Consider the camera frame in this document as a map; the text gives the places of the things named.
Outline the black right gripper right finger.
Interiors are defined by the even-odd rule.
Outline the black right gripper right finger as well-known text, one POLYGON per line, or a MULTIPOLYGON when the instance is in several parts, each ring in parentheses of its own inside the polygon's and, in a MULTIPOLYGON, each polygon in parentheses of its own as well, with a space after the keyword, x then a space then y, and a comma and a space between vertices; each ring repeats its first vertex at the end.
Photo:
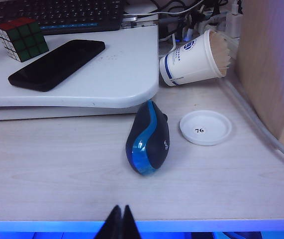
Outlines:
POLYGON ((123 215, 123 238, 142 239, 129 205, 125 206, 124 215, 123 215))

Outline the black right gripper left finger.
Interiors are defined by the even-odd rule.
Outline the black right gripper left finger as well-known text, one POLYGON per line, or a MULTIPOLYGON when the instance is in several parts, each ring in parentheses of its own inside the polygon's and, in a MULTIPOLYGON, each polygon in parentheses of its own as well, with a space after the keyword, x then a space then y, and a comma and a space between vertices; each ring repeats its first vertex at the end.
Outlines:
POLYGON ((95 235, 96 239, 118 239, 121 227, 121 208, 116 205, 95 235))

